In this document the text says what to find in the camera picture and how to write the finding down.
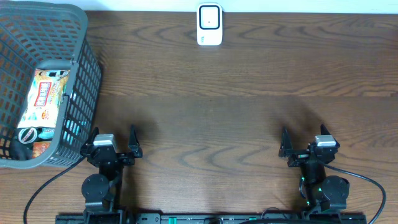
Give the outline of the grey plastic shopping basket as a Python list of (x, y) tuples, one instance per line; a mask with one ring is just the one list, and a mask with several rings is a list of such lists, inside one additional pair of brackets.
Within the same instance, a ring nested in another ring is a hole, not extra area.
[[(80, 158), (96, 109), (102, 72), (86, 37), (88, 18), (71, 4), (1, 2), (1, 167), (68, 167)], [(27, 106), (36, 69), (69, 70), (49, 148), (18, 157), (12, 135)]]

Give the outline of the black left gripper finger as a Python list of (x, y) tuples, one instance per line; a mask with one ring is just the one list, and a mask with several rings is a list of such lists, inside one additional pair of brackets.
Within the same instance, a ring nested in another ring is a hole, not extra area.
[(137, 136), (136, 136), (136, 129), (133, 124), (130, 127), (128, 147), (132, 152), (140, 152), (141, 151), (141, 146), (140, 146), (139, 141), (137, 140)]
[(84, 150), (88, 150), (94, 146), (95, 137), (99, 134), (98, 127), (95, 127), (91, 134), (88, 136), (88, 139), (84, 143)]

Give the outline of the teal wipes pouch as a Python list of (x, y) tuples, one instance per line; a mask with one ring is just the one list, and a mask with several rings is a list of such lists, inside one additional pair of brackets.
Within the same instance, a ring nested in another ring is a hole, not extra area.
[[(80, 133), (79, 125), (76, 125), (73, 121), (67, 120), (65, 122), (67, 128), (69, 128), (73, 134)], [(54, 128), (37, 128), (38, 139), (40, 141), (49, 141), (52, 140), (55, 134)]]

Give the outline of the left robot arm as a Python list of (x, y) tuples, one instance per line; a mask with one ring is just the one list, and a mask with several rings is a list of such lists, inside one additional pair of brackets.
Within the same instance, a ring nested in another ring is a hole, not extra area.
[(97, 174), (87, 177), (81, 187), (85, 198), (83, 222), (86, 224), (134, 223), (134, 215), (119, 204), (123, 183), (123, 170), (134, 165), (143, 156), (141, 145), (136, 137), (135, 126), (130, 127), (128, 152), (117, 152), (113, 134), (100, 134), (95, 128), (80, 154), (99, 169)]

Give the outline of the white barcode scanner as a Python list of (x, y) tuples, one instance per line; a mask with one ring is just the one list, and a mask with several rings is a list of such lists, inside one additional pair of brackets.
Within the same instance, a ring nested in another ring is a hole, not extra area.
[(223, 9), (214, 2), (202, 3), (197, 8), (197, 44), (220, 45), (223, 40)]

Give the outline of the yellow wet wipes pack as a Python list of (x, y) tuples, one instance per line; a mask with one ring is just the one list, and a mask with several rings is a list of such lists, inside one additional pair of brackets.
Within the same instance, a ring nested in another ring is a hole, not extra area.
[(17, 128), (55, 128), (70, 70), (35, 69)]

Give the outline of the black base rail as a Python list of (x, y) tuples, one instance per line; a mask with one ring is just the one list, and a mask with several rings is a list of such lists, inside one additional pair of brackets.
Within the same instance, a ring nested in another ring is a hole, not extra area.
[(128, 223), (128, 224), (240, 224), (240, 223), (366, 223), (364, 215), (315, 215), (301, 218), (297, 214), (270, 211), (262, 215), (161, 215), (138, 213), (121, 218), (120, 214), (57, 215), (56, 224)]

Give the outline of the dark green round-label box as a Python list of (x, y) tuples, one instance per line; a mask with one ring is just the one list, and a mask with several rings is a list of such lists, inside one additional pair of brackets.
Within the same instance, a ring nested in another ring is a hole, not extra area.
[(21, 144), (30, 144), (37, 139), (38, 132), (36, 128), (21, 128), (18, 129), (18, 133), (16, 136), (17, 140)]

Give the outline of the orange small tissue pack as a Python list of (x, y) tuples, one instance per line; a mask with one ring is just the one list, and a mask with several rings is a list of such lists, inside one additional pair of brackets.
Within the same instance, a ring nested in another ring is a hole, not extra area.
[(33, 143), (33, 158), (39, 157), (43, 154), (50, 146), (51, 141), (39, 141)]

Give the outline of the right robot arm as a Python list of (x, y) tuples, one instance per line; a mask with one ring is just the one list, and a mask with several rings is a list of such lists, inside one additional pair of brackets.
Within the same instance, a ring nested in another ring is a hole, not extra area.
[(289, 167), (299, 167), (302, 178), (299, 191), (307, 201), (302, 216), (339, 213), (346, 209), (349, 195), (349, 182), (337, 175), (327, 176), (325, 167), (335, 159), (340, 144), (324, 125), (320, 126), (320, 134), (314, 137), (306, 149), (296, 150), (288, 131), (282, 131), (279, 157), (287, 158)]

